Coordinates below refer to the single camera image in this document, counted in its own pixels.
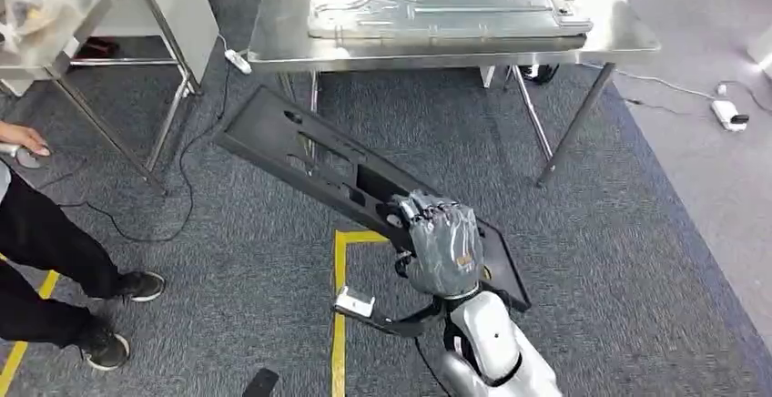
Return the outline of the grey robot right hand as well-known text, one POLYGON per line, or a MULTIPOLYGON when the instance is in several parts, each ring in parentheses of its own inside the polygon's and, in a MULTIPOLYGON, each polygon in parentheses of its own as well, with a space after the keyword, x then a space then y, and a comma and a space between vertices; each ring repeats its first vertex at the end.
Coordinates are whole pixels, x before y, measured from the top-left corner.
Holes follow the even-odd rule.
POLYGON ((477 290, 484 258, 473 209, 420 189, 391 201, 406 221, 413 245, 415 257, 406 265, 413 288, 443 299, 477 290))

